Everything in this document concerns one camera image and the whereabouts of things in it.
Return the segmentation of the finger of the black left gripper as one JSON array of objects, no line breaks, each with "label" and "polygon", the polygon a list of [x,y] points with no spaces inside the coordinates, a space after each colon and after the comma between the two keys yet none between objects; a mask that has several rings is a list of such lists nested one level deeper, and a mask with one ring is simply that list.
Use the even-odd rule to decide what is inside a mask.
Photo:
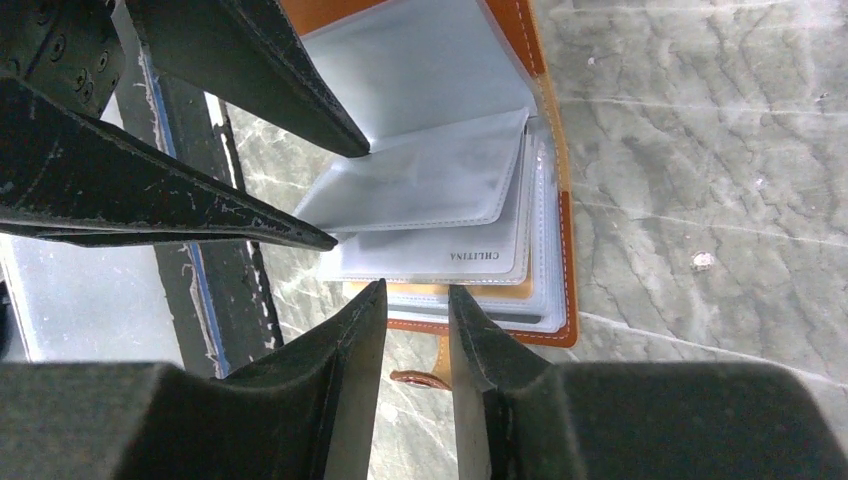
[{"label": "finger of the black left gripper", "polygon": [[311,61],[277,1],[129,1],[162,73],[347,158],[370,143]]},{"label": "finger of the black left gripper", "polygon": [[1,79],[1,230],[84,247],[152,244],[183,221],[168,195],[199,187],[199,213],[255,241],[330,251],[334,237],[243,191],[230,192],[107,122],[71,112],[26,83]]}]

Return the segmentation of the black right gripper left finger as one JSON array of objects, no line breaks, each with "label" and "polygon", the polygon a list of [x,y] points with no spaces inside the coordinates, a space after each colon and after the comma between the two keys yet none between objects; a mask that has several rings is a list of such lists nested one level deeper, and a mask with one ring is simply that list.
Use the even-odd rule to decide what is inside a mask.
[{"label": "black right gripper left finger", "polygon": [[363,479],[387,285],[223,379],[168,363],[6,363],[5,479]]}]

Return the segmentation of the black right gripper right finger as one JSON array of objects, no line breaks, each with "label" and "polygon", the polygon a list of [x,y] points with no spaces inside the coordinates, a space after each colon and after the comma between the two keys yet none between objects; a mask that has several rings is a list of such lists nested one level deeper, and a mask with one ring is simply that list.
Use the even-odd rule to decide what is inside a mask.
[{"label": "black right gripper right finger", "polygon": [[566,362],[449,289],[463,479],[843,479],[847,457],[789,371],[747,362]]}]

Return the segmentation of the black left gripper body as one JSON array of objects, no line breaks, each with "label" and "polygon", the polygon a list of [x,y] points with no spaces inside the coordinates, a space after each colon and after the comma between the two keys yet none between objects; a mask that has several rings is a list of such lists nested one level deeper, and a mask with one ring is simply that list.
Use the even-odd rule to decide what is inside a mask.
[{"label": "black left gripper body", "polygon": [[114,1],[1,3],[1,72],[65,108],[99,118],[123,75]]}]

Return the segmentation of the brown leather card holder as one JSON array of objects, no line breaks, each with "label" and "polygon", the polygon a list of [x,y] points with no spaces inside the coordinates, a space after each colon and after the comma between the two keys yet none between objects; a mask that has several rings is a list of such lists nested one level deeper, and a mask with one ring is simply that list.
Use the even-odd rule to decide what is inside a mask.
[{"label": "brown leather card holder", "polygon": [[525,344],[578,338],[571,178],[528,1],[287,1],[319,73],[370,141],[334,159],[296,214],[335,235],[322,279],[388,284],[389,324],[432,334],[448,390],[448,290]]}]

